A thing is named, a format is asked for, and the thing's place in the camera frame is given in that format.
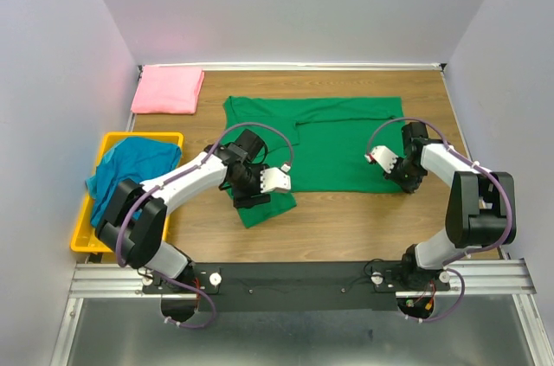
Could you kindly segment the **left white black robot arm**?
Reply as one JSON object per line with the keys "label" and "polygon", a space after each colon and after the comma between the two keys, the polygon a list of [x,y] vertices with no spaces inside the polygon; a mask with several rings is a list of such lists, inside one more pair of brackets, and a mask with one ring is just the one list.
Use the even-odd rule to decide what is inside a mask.
{"label": "left white black robot arm", "polygon": [[216,141],[194,159],[158,177],[122,180],[94,229],[95,237],[116,255],[120,266],[156,274],[173,292],[197,285],[190,256],[164,237],[167,217],[207,189],[229,189],[238,209],[270,202],[271,194],[291,187],[289,164],[271,167],[257,161],[266,143],[245,129],[233,142]]}

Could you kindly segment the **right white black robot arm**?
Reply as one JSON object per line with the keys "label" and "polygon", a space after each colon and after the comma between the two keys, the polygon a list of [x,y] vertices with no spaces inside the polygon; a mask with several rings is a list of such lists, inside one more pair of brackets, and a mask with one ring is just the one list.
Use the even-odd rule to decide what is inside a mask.
{"label": "right white black robot arm", "polygon": [[383,177],[405,193],[414,193],[428,173],[449,187],[444,228],[410,246],[392,277],[415,290],[438,279],[445,266],[465,256],[513,243],[517,234],[512,175],[491,171],[462,156],[444,139],[432,139],[427,125],[416,121],[402,128],[402,157],[384,145],[366,154]]}

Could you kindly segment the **green polo t-shirt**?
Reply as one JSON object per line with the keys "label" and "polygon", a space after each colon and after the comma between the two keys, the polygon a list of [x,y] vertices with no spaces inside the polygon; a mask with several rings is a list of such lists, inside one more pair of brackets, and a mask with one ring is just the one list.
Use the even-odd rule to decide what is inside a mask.
{"label": "green polo t-shirt", "polygon": [[268,149],[260,158],[276,167],[293,162],[291,191],[273,194],[268,203],[239,209],[246,228],[293,209],[297,192],[396,193],[399,187],[369,164],[366,147],[385,145],[403,154],[398,97],[260,99],[228,97],[226,125],[242,122],[258,134]]}

